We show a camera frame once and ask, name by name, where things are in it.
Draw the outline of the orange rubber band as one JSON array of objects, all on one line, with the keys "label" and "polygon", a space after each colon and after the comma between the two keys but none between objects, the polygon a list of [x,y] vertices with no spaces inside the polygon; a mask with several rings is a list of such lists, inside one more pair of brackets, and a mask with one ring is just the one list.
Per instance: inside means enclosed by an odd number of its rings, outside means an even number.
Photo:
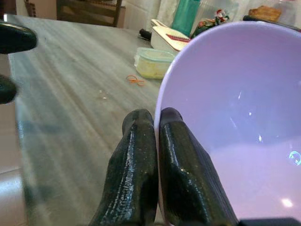
[{"label": "orange rubber band", "polygon": [[126,77],[126,80],[129,82],[129,83],[132,83],[132,84],[137,84],[138,86],[144,86],[145,85],[145,81],[144,80],[141,80],[139,78],[137,78],[135,75],[128,75]]}]

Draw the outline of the brown bread piece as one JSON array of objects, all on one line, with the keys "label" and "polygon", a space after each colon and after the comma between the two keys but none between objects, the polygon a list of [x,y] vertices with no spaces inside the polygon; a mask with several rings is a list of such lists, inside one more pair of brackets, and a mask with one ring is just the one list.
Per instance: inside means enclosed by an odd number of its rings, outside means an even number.
[{"label": "brown bread piece", "polygon": [[248,11],[248,15],[260,19],[271,22],[277,22],[281,16],[282,11],[277,8],[272,8],[268,6],[260,6],[258,8],[253,8]]}]

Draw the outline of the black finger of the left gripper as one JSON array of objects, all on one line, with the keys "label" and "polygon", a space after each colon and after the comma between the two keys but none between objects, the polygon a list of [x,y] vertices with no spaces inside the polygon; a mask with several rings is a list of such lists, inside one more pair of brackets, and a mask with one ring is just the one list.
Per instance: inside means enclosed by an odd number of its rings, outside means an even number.
[{"label": "black finger of the left gripper", "polygon": [[30,28],[0,22],[0,54],[28,51],[37,44],[36,33]]},{"label": "black finger of the left gripper", "polygon": [[12,102],[16,94],[16,84],[9,77],[0,74],[0,105]]}]

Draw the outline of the lilac plastic bowl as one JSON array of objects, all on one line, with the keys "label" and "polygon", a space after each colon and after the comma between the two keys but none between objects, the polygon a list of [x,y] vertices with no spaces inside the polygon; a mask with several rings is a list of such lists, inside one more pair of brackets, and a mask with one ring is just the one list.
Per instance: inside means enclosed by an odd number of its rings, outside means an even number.
[{"label": "lilac plastic bowl", "polygon": [[301,32],[236,22],[176,56],[155,110],[173,107],[210,155],[238,218],[301,221]]}]

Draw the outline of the red green Christmas ornament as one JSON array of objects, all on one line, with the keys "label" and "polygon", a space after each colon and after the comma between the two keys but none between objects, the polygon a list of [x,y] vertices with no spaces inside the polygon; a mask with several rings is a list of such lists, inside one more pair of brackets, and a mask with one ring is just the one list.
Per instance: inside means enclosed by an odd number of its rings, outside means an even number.
[{"label": "red green Christmas ornament", "polygon": [[197,23],[197,26],[196,26],[195,30],[190,35],[190,39],[195,38],[196,36],[198,36],[199,34],[201,34],[202,32],[204,32],[208,29],[211,29],[211,28],[216,27],[218,25],[227,23],[229,21],[230,21],[230,17],[228,15],[228,13],[223,9],[218,9],[215,12],[215,15],[214,15],[213,19],[205,18],[205,19],[203,19],[203,20],[201,20],[200,22]]}]

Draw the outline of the small black cylinder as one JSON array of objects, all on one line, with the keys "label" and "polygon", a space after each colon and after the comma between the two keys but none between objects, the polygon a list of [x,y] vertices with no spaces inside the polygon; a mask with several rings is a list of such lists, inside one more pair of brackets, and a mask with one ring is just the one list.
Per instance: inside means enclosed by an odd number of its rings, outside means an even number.
[{"label": "small black cylinder", "polygon": [[147,40],[147,41],[150,41],[151,40],[151,36],[152,36],[152,33],[145,30],[145,29],[141,29],[139,31],[139,36],[144,39],[144,40]]}]

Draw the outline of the teal plastic bottle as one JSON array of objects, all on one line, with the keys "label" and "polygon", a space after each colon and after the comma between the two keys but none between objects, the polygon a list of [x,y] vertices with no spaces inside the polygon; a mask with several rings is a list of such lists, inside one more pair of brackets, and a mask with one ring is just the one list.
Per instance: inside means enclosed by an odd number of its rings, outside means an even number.
[{"label": "teal plastic bottle", "polygon": [[199,5],[200,0],[180,0],[172,23],[172,29],[190,36]]}]

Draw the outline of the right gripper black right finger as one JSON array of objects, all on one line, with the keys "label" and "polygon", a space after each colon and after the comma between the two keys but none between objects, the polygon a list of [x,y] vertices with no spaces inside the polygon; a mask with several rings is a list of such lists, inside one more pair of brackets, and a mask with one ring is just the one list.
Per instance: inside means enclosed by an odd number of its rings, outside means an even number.
[{"label": "right gripper black right finger", "polygon": [[211,157],[172,107],[161,112],[159,164],[163,209],[170,224],[237,226]]}]

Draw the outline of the dark wooden chair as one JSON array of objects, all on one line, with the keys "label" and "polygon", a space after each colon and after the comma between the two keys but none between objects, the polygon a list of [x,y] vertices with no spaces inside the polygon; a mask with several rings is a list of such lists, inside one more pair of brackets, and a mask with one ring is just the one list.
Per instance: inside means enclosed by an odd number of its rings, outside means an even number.
[{"label": "dark wooden chair", "polygon": [[56,0],[57,20],[117,27],[123,0]]}]

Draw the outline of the clear container with teal lid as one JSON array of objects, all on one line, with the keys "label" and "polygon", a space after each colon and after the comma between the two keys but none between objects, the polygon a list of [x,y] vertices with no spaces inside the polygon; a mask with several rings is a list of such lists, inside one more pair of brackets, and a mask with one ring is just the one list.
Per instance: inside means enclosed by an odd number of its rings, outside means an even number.
[{"label": "clear container with teal lid", "polygon": [[163,79],[174,60],[174,55],[158,49],[139,47],[134,60],[136,70],[142,77]]}]

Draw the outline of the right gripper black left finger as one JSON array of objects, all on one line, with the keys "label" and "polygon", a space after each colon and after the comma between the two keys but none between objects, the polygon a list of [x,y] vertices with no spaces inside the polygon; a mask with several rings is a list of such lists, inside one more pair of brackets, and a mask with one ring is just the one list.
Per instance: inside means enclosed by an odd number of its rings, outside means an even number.
[{"label": "right gripper black left finger", "polygon": [[153,118],[130,112],[107,168],[102,198],[90,226],[152,226],[158,203],[158,160]]}]

